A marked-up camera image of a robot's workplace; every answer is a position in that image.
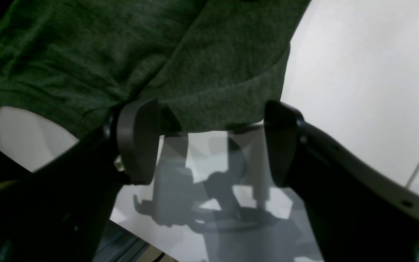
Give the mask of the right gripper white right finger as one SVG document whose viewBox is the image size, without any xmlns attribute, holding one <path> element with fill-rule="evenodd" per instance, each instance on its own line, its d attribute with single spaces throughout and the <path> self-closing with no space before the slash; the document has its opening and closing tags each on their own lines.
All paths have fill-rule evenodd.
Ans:
<svg viewBox="0 0 419 262">
<path fill-rule="evenodd" d="M 300 111 L 266 103 L 273 182 L 304 202 L 326 262 L 419 262 L 419 195 L 369 167 Z"/>
</svg>

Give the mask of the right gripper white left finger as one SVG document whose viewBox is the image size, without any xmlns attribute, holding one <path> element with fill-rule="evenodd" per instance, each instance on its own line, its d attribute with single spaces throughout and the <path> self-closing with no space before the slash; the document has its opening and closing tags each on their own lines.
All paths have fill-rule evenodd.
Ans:
<svg viewBox="0 0 419 262">
<path fill-rule="evenodd" d="M 38 171 L 0 151 L 0 262 L 92 261 L 121 188 L 153 181 L 160 124 L 136 99 Z"/>
</svg>

